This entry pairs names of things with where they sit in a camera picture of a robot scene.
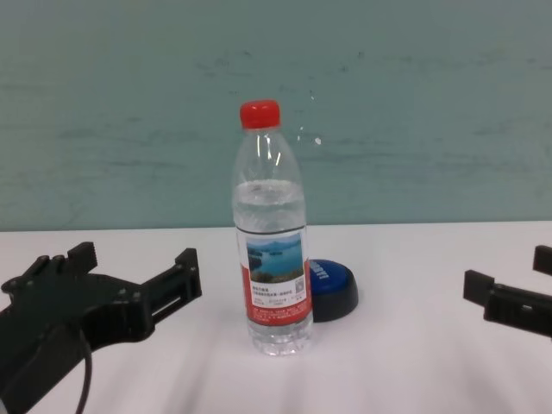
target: cable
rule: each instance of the cable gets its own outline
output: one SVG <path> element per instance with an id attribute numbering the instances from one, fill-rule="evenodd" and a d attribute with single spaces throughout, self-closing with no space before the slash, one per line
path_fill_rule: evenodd
<path id="1" fill-rule="evenodd" d="M 78 330 L 78 339 L 80 340 L 82 352 L 85 355 L 85 382 L 83 383 L 83 391 L 80 393 L 80 400 L 78 401 L 75 414 L 83 414 L 83 412 L 85 412 L 86 400 L 90 393 L 90 383 L 92 381 L 92 351 L 81 329 Z"/>

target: bottle label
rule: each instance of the bottle label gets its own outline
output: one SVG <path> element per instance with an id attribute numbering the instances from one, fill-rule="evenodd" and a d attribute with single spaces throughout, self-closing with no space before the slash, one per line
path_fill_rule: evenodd
<path id="1" fill-rule="evenodd" d="M 304 319 L 312 309 L 305 227 L 237 235 L 249 319 L 269 326 Z"/>

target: blue cap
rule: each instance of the blue cap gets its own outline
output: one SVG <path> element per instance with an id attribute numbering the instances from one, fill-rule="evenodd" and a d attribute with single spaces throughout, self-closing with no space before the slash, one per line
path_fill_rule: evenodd
<path id="1" fill-rule="evenodd" d="M 314 322 L 344 317 L 358 304 L 353 273 L 331 260 L 309 260 L 312 315 Z"/>

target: water bottle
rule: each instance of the water bottle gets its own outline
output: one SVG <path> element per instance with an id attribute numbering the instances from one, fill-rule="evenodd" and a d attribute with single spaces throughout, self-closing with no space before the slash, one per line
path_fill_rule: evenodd
<path id="1" fill-rule="evenodd" d="M 245 138 L 235 160 L 232 207 L 253 344 L 264 354 L 294 354 L 312 331 L 303 185 L 279 129 L 276 101 L 240 109 Z"/>

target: table surface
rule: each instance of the table surface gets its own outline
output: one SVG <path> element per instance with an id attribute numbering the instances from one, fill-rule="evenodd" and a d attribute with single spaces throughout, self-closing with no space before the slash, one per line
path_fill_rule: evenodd
<path id="1" fill-rule="evenodd" d="M 3 233 L 0 282 L 83 241 L 96 243 L 99 273 L 135 282 L 198 249 L 204 295 L 146 341 L 94 353 L 86 414 L 552 412 L 550 340 L 487 323 L 462 299 L 469 268 L 552 293 L 552 279 L 531 271 L 552 223 L 310 227 L 308 240 L 311 258 L 352 269 L 360 303 L 284 358 L 249 343 L 233 229 Z M 83 372 L 32 412 L 74 412 Z"/>

